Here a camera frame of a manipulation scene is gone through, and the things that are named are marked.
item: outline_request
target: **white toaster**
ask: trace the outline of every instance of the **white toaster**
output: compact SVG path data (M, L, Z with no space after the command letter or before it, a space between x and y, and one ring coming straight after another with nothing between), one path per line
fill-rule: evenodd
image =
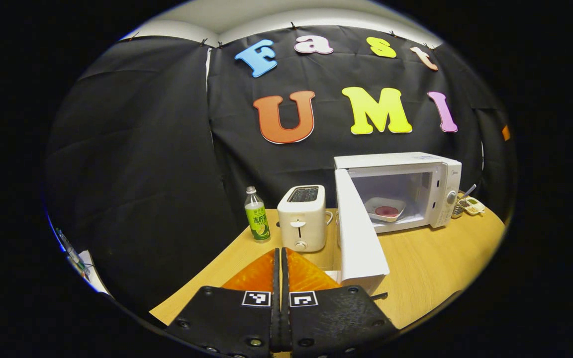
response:
M282 244L300 252L323 249L326 244L324 186L294 186L286 193L278 204Z

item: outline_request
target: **wooden table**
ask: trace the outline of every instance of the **wooden table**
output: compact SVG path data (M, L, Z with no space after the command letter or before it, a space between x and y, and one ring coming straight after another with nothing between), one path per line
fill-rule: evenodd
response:
M278 211L267 209L267 219L271 229L267 242L255 242L247 227L207 267L150 313L164 324L171 324L200 287L220 287L262 254L282 247ZM439 229L425 226L378 234L390 274L374 293L388 292L388 298L375 302L397 328L408 326L475 279L493 256L504 228L503 222L486 208L485 213L475 216L463 213ZM303 256L323 270L339 269L337 234L334 217L327 227L324 249Z

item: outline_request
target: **microwave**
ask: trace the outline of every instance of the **microwave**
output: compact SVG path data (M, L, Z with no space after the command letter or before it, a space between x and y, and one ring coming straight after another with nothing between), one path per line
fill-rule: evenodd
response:
M423 152L334 157L342 285L369 294L389 274L377 233L448 224L461 163Z

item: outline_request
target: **blue letter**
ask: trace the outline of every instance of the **blue letter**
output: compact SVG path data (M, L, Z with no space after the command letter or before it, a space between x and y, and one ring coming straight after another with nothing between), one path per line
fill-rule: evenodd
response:
M241 51L239 54L234 57L234 59L242 59L248 64L252 70L253 77L260 77L268 70L276 67L278 65L277 61L267 61L264 57L275 57L276 53L274 50L271 50L270 46L273 45L273 41L270 39L262 39L258 43L252 45L246 50Z

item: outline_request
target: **open microwave door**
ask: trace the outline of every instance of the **open microwave door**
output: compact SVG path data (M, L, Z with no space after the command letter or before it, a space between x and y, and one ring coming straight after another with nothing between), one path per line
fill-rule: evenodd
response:
M386 256L373 222L346 169L335 170L342 286L360 285L373 294L389 274Z

